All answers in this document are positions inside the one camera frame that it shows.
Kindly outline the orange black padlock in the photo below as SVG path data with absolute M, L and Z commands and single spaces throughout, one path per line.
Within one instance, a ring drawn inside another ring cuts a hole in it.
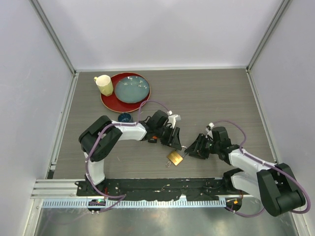
M 157 142 L 158 142 L 157 136 L 152 136 L 151 138 L 148 139 L 148 143 L 156 144 Z

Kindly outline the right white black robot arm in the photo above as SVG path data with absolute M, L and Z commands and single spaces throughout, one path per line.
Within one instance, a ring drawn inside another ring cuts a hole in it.
M 189 156 L 207 159 L 216 154 L 234 169 L 224 173 L 222 188 L 227 194 L 240 190 L 261 201 L 271 216 L 279 216 L 306 204 L 306 197 L 291 168 L 255 157 L 234 145 L 225 127 L 207 126 L 207 134 L 199 134 L 185 149 Z

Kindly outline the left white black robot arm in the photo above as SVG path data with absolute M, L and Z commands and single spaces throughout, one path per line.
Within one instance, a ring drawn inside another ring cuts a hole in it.
M 153 116 L 139 122 L 117 122 L 101 116 L 79 136 L 79 143 L 86 159 L 88 191 L 100 196 L 105 189 L 104 158 L 118 141 L 134 140 L 161 144 L 181 150 L 179 127 L 180 115 L 156 111 Z

